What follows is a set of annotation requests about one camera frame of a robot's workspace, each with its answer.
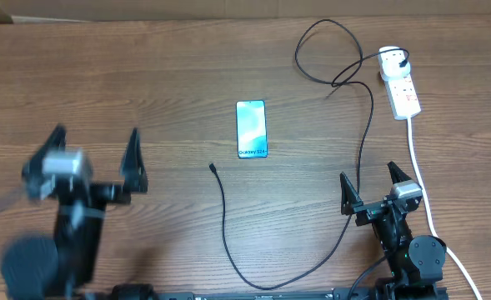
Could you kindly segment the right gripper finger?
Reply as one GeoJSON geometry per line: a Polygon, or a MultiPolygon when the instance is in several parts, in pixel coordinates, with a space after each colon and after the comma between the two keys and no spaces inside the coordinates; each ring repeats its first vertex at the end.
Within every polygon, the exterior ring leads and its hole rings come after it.
{"type": "Polygon", "coordinates": [[[339,177],[342,192],[341,213],[343,215],[351,215],[354,213],[356,207],[363,205],[363,201],[347,175],[344,172],[341,172],[339,177]]]}
{"type": "Polygon", "coordinates": [[[390,161],[387,166],[392,184],[403,183],[411,180],[411,177],[407,175],[401,168],[399,168],[395,162],[390,161]]]}

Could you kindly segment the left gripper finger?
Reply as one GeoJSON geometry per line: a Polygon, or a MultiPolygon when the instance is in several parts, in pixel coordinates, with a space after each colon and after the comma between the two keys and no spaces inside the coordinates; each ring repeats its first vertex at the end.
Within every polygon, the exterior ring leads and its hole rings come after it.
{"type": "Polygon", "coordinates": [[[124,177],[123,186],[131,193],[148,191],[148,176],[143,164],[140,134],[136,127],[132,131],[123,154],[120,175],[124,177]]]}
{"type": "Polygon", "coordinates": [[[30,159],[31,167],[40,167],[47,152],[52,150],[62,150],[66,146],[66,128],[58,124],[49,135],[45,143],[37,150],[30,159]]]}

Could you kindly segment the smartphone with teal screen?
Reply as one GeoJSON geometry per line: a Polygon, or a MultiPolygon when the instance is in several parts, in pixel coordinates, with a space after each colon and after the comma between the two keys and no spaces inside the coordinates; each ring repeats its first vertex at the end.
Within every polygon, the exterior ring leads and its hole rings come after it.
{"type": "Polygon", "coordinates": [[[268,156],[267,121],[264,100],[236,103],[238,157],[241,159],[268,156]]]}

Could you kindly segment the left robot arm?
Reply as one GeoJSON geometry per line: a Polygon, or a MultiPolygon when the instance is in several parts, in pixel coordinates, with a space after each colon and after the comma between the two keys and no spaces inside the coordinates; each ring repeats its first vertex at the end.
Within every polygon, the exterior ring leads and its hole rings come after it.
{"type": "Polygon", "coordinates": [[[53,235],[27,235],[3,252],[0,271],[12,299],[70,298],[93,279],[108,205],[128,205],[148,191],[139,131],[134,128],[121,161],[123,182],[95,182],[89,157],[66,148],[57,125],[22,168],[29,199],[58,201],[53,235]]]}

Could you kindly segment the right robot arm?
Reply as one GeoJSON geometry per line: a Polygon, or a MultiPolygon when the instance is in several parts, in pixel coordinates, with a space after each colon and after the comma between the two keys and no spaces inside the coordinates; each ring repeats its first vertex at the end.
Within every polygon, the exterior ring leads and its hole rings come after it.
{"type": "Polygon", "coordinates": [[[366,269],[342,299],[447,299],[443,279],[446,244],[438,237],[414,237],[406,217],[418,209],[423,189],[394,162],[388,163],[393,186],[380,201],[364,203],[345,173],[340,174],[341,213],[355,216],[358,226],[370,224],[384,256],[366,269]],[[358,285],[380,264],[386,262],[391,276],[380,278],[373,287],[358,285]]]}

